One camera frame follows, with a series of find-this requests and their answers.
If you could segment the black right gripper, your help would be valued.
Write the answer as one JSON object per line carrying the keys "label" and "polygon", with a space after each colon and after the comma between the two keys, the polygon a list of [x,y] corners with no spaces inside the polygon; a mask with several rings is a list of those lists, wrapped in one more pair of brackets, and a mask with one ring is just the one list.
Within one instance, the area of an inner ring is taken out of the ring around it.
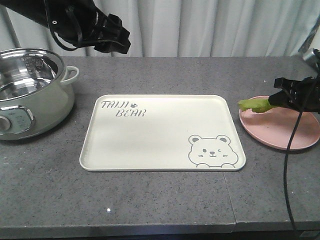
{"label": "black right gripper", "polygon": [[281,91],[268,97],[271,106],[290,107],[296,111],[320,111],[320,79],[307,77],[301,81],[276,78],[273,87]]}

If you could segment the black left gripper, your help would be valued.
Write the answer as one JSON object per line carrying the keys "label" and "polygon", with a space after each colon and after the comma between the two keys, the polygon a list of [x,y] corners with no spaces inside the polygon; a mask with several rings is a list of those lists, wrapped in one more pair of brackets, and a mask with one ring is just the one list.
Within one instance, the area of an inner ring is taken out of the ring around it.
{"label": "black left gripper", "polygon": [[114,14],[106,16],[100,9],[94,7],[75,8],[75,42],[78,48],[93,46],[94,50],[101,53],[127,54],[130,48],[130,32],[123,27],[122,20]]}

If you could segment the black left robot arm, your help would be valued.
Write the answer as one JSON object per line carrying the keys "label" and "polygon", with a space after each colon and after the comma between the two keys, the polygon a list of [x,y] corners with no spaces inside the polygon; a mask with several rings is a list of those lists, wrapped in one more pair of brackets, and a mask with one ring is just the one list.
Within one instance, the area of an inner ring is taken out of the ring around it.
{"label": "black left robot arm", "polygon": [[93,47],[101,53],[127,54],[130,32],[114,14],[92,0],[2,0],[0,4],[46,27],[56,44],[72,52]]}

